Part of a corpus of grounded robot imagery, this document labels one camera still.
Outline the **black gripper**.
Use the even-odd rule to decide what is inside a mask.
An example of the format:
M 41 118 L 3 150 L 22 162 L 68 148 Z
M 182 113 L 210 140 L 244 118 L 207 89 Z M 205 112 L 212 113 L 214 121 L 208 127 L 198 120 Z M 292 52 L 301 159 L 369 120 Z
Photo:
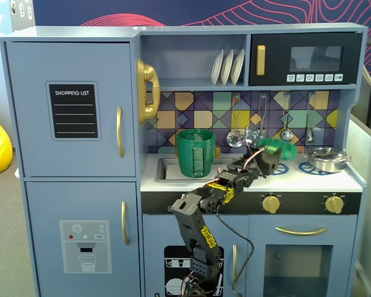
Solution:
M 258 168 L 262 174 L 272 174 L 279 165 L 281 158 L 281 149 L 277 149 L 275 153 L 262 152 L 255 157 Z

